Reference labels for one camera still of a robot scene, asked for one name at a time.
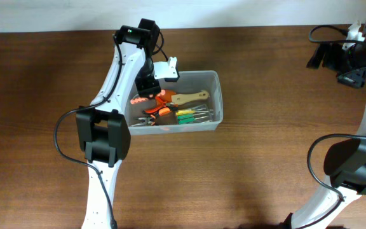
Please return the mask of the orange screwdriver bit holder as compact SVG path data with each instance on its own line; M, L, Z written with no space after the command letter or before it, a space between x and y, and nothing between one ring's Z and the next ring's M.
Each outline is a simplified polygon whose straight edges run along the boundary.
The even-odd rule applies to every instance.
M130 104L135 105L141 102L149 101L151 99L155 99L157 96L162 95L162 93L158 93L156 95L152 94L149 97L140 97L138 94L135 95L132 99L130 99Z

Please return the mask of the orange scraper with wooden handle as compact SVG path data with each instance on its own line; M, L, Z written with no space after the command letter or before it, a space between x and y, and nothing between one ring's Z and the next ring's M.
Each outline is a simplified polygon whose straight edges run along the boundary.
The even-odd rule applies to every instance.
M188 102L193 101L203 101L209 98L210 94L205 91L201 90L200 92L196 92L193 94L177 94L171 90L162 90L158 97L165 101L167 104L174 105L174 106L181 106Z

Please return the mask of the small red-handled cutting pliers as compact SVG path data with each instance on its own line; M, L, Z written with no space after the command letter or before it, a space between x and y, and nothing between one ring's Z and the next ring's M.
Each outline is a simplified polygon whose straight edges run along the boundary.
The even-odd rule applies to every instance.
M177 106L172 102L164 101L160 97L156 98L157 105L155 108L143 110L145 115L163 116L177 110Z

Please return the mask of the orange-black long-nose pliers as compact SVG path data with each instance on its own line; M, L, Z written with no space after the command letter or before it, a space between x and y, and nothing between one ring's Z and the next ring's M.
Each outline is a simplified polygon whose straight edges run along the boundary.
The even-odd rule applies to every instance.
M154 111L143 111L144 114L143 117L138 117L136 120L139 122L136 124L133 124L133 127L141 127L141 126L153 126L156 125L156 120L160 118L161 116L168 115L174 111L177 111L177 108L173 107L162 107L159 109L155 109Z

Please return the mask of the clear case of screwdrivers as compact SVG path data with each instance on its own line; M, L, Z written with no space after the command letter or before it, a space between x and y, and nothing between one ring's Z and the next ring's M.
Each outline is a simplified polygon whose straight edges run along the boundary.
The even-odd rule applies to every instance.
M175 113L178 125L192 123L208 123L214 120L214 110L209 109L206 104L180 109Z

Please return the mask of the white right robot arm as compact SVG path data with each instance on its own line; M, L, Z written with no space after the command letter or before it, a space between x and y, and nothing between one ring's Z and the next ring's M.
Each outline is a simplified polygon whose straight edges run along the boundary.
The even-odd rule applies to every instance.
M343 40L309 38L317 48L306 66L326 67L336 73L338 83L362 88L366 81L366 21L337 31ZM330 228L344 208L366 195L366 104L357 133L319 137L308 149L307 166L319 187L280 228Z

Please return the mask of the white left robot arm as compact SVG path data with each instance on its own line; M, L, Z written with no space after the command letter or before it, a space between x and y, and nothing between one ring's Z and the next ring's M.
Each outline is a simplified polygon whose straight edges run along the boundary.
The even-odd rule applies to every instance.
M88 197L83 228L117 228L113 213L116 178L130 148L126 107L131 89L150 98L161 88L152 60L160 29L142 19L137 27L122 26L114 35L114 57L91 108L76 113L80 148L88 165Z

